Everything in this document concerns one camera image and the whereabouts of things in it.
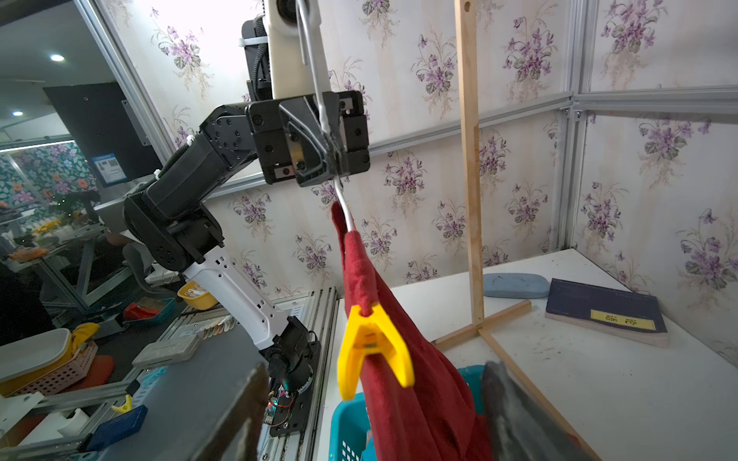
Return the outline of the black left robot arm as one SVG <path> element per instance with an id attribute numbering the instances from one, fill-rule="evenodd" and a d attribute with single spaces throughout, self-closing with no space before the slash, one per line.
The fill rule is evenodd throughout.
<path id="1" fill-rule="evenodd" d="M 245 40 L 255 48 L 251 101 L 214 109 L 192 142 L 125 199 L 123 216 L 155 261 L 207 290 L 248 332 L 267 363 L 265 414 L 278 437 L 308 425 L 321 344 L 240 270 L 205 201 L 252 163 L 269 184 L 301 187 L 366 172 L 369 136 L 361 93 L 330 87 L 317 9 L 275 1 L 253 26 Z"/>

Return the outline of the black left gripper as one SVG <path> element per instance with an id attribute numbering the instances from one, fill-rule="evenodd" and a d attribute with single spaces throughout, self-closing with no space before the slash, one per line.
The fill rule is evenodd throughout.
<path id="1" fill-rule="evenodd" d="M 361 174 L 371 165 L 367 117 L 358 90 L 323 94 L 330 132 L 320 127 L 312 95 L 251 104 L 246 109 L 267 184 L 294 180 L 318 186 Z"/>

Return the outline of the yellow clothespin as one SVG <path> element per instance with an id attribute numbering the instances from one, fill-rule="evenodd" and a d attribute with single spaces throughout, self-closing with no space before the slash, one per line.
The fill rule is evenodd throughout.
<path id="1" fill-rule="evenodd" d="M 343 401 L 355 397 L 364 361 L 371 355 L 384 359 L 403 388 L 415 384 L 409 348 L 384 308 L 374 303 L 365 314 L 360 305 L 353 305 L 337 360 L 337 383 Z"/>

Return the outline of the white hanger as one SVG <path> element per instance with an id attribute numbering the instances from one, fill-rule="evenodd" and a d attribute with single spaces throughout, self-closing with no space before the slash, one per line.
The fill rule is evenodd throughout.
<path id="1" fill-rule="evenodd" d="M 340 174 L 338 172 L 338 164 L 336 163 L 336 159 L 334 158 L 334 156 L 338 153 L 337 145 L 332 138 L 328 108 L 325 103 L 323 91 L 321 90 L 321 75 L 318 71 L 318 56 L 315 51 L 315 46 L 311 34 L 311 23 L 309 23 L 309 9 L 307 7 L 307 3 L 304 0 L 297 0 L 296 7 L 300 37 L 307 49 L 307 66 L 311 71 L 311 78 L 315 92 L 315 103 L 318 109 L 318 121 L 321 132 L 323 134 L 323 138 L 329 145 L 329 169 L 330 171 L 332 171 L 332 181 L 334 182 L 336 197 L 338 199 L 338 202 L 340 203 L 340 207 L 344 215 L 347 231 L 353 232 L 356 229 L 355 222 L 351 213 L 351 209 L 344 196 L 343 184 L 340 180 Z"/>

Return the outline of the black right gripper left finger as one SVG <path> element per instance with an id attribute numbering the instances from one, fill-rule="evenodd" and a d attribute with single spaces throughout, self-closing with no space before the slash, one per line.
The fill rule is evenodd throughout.
<path id="1" fill-rule="evenodd" d="M 258 363 L 236 398 L 220 417 L 190 460 L 221 460 L 236 441 L 236 460 L 258 460 L 259 438 L 268 403 L 269 376 Z"/>

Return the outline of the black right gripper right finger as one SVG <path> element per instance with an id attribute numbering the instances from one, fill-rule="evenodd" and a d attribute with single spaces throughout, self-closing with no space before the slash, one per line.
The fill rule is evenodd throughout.
<path id="1" fill-rule="evenodd" d="M 503 363 L 482 372 L 482 405 L 492 454 L 497 460 L 590 460 L 543 407 L 513 381 Z"/>

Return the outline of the dark red t-shirt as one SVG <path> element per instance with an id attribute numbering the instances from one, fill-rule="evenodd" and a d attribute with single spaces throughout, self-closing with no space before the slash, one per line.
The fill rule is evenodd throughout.
<path id="1" fill-rule="evenodd" d="M 459 371 L 419 332 L 369 259 L 361 236 L 332 204 L 341 252 L 345 307 L 378 305 L 402 336 L 415 383 L 403 388 L 381 355 L 370 355 L 361 385 L 380 460 L 490 460 L 484 416 Z"/>

